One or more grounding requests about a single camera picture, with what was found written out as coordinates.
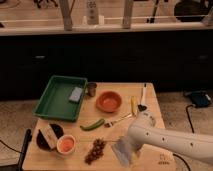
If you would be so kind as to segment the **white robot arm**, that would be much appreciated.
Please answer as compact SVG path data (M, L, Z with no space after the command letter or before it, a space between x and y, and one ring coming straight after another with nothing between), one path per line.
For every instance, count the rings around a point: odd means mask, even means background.
M146 111L131 123L127 137L134 151L149 144L213 165L213 136L157 128L155 123Z

